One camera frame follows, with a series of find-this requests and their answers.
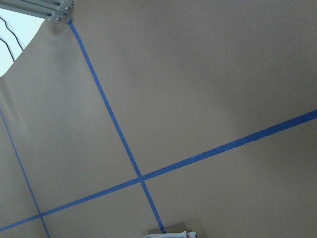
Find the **pink and grey towel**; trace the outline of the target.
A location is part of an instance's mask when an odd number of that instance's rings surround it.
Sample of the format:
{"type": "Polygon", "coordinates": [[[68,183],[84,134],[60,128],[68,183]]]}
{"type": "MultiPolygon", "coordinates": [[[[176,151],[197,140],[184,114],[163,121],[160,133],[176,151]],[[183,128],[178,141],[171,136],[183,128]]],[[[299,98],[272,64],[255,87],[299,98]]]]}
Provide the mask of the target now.
{"type": "Polygon", "coordinates": [[[164,233],[164,234],[150,234],[145,236],[144,238],[196,238],[197,233],[192,232],[186,232],[183,231],[181,233],[164,233]]]}

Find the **aluminium frame post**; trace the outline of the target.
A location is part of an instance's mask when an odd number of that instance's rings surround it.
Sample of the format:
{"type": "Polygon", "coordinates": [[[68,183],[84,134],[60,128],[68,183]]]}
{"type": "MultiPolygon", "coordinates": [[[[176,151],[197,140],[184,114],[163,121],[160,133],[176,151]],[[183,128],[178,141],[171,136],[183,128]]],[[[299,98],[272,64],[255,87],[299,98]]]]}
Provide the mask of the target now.
{"type": "Polygon", "coordinates": [[[1,9],[60,22],[74,7],[73,0],[0,0],[1,9]]]}

